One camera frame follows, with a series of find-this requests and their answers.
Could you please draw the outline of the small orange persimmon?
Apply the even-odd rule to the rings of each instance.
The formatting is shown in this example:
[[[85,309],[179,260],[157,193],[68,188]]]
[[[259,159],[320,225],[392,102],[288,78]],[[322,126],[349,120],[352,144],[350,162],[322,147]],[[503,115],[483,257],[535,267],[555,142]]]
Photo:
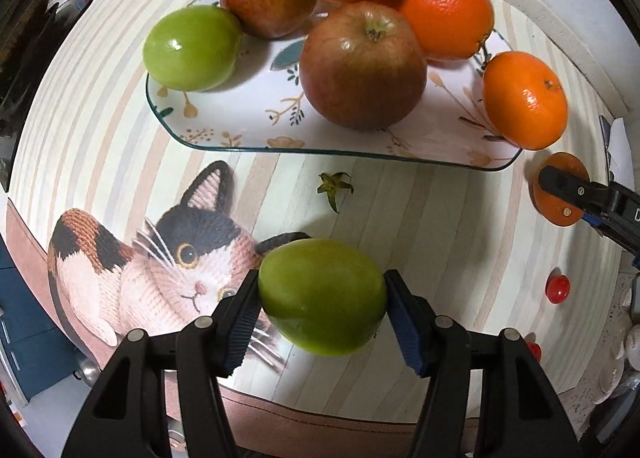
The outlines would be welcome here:
[[[556,152],[544,159],[535,171],[532,184],[532,198],[536,210],[549,222],[556,226],[568,227],[578,223],[584,212],[561,198],[545,192],[539,184],[540,171],[545,166],[554,166],[557,169],[568,172],[576,178],[589,182],[590,176],[584,164],[569,152]]]

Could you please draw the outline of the small red cherry tomato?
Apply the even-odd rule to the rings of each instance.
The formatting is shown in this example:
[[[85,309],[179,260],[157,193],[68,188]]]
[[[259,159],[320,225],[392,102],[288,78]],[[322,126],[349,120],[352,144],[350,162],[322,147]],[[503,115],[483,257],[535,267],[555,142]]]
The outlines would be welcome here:
[[[544,292],[550,303],[561,304],[570,295],[570,280],[564,274],[552,275],[548,279]]]

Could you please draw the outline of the orange mandarin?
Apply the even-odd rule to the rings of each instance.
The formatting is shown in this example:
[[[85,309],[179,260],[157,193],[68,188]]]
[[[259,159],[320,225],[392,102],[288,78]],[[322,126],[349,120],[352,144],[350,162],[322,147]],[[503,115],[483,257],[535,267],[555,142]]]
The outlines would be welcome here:
[[[503,52],[487,63],[483,104],[497,132],[519,148],[547,148],[567,126],[568,103],[560,79],[526,52]]]

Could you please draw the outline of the green apple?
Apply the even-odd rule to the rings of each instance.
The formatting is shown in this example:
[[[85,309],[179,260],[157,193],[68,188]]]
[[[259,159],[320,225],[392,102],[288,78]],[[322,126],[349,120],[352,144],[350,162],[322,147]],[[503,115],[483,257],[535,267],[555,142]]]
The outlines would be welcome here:
[[[258,272],[262,309],[285,339],[321,356],[352,354],[382,322],[386,285],[365,253],[332,239],[292,241]]]
[[[150,77],[182,92],[210,90],[233,74],[243,40],[239,21],[215,5],[190,5],[149,32],[142,58]]]

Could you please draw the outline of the orange with stem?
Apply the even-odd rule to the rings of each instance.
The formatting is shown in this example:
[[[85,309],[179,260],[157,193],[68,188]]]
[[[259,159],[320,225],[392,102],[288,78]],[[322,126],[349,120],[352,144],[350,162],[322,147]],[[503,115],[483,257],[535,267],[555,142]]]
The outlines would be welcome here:
[[[405,17],[424,56],[440,62],[475,55],[495,25],[490,0],[383,0],[382,3]]]

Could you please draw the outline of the cat print striped placemat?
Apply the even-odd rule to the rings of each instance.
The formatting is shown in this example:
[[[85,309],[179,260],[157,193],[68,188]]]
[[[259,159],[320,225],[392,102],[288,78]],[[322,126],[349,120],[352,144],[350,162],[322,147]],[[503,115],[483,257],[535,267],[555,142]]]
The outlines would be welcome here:
[[[4,202],[3,225],[26,282],[48,293],[43,252],[58,217],[88,211],[121,240],[178,199],[216,152],[181,145],[144,95],[142,42],[152,22],[192,0],[93,0],[50,59],[32,67],[32,98]],[[483,171],[405,161],[230,152],[233,217],[258,237],[303,230],[333,237],[398,268],[405,281],[466,328],[513,327],[541,346],[542,366],[577,433],[601,396],[615,339],[622,252],[586,224],[539,215],[528,174],[537,159]],[[355,191],[338,213],[318,194],[321,173],[347,172]],[[564,274],[570,295],[548,301]],[[390,326],[352,356],[324,358],[283,345],[274,372],[246,360],[224,388],[245,447],[293,457],[396,456],[426,392],[404,364]]]

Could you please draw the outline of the green fruit calyx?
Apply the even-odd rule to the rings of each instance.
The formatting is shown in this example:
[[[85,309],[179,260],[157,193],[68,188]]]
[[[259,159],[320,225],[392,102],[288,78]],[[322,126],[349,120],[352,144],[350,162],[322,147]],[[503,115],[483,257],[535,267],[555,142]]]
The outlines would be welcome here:
[[[347,172],[335,172],[332,174],[321,173],[319,175],[321,184],[317,188],[318,194],[326,194],[329,206],[334,213],[338,213],[337,194],[341,190],[348,190],[351,194],[355,191],[350,182],[352,178]]]

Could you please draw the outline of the floral oval ceramic plate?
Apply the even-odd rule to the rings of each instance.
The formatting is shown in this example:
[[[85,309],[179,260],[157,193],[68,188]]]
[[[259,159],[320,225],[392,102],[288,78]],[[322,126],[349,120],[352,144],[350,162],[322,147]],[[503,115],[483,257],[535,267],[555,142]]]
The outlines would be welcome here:
[[[194,0],[215,5],[219,0]],[[299,57],[311,27],[329,7],[320,3],[289,36],[262,40],[243,33],[231,77],[205,91],[171,90],[146,72],[145,96],[163,128],[179,143],[210,152],[301,152],[468,166],[501,171],[521,155],[490,123],[482,95],[485,57],[509,51],[494,31],[470,59],[433,62],[425,92],[405,119],[358,132],[323,118],[305,96]]]

